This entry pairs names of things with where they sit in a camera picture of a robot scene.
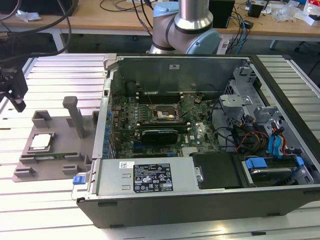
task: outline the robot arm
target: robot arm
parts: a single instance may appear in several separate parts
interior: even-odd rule
[[[28,86],[21,69],[0,68],[0,97],[9,99],[19,113],[26,107],[24,97],[27,91]]]
[[[219,45],[209,0],[158,3],[153,12],[150,54],[211,54]]]

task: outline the power supply label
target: power supply label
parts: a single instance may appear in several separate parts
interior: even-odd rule
[[[134,165],[133,190],[137,194],[173,191],[170,163]]]

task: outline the motherboard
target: motherboard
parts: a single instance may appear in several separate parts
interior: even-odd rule
[[[182,95],[175,103],[114,94],[113,158],[187,157],[219,151],[209,122],[215,101],[203,100],[200,94]]]

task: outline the blue cable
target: blue cable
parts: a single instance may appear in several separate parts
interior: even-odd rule
[[[236,55],[238,55],[238,53],[242,49],[242,46],[244,45],[244,42],[245,42],[245,39],[246,39],[246,27],[245,27],[245,23],[244,23],[244,21],[242,19],[241,19],[241,23],[242,23],[243,38],[241,40],[241,43],[240,43],[240,46],[239,46],[238,50],[236,51]]]

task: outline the desk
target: desk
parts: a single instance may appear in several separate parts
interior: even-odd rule
[[[72,33],[74,34],[106,34],[106,35],[148,35],[140,25],[134,12],[109,12],[101,9],[101,0],[79,0],[78,7],[70,17]],[[103,6],[107,9],[116,9],[111,0],[106,0]],[[121,3],[122,7],[132,7],[132,3]],[[152,23],[152,10],[145,7],[149,20]],[[296,22],[276,22],[270,14],[260,15],[259,18],[247,17],[247,11],[237,9],[238,13],[246,20],[254,23],[248,36],[257,40],[284,40],[284,41],[310,41],[320,42],[320,27],[309,26],[306,22],[297,19]],[[12,31],[25,31],[32,28],[45,26],[57,20],[58,16],[43,15],[42,20],[29,23],[17,19],[15,16],[4,21]],[[221,42],[218,54],[225,54],[227,44],[238,32],[238,24],[232,19],[228,28],[218,29]],[[64,20],[56,27],[43,31],[51,33],[58,50],[64,47],[62,33],[68,33],[68,25]]]

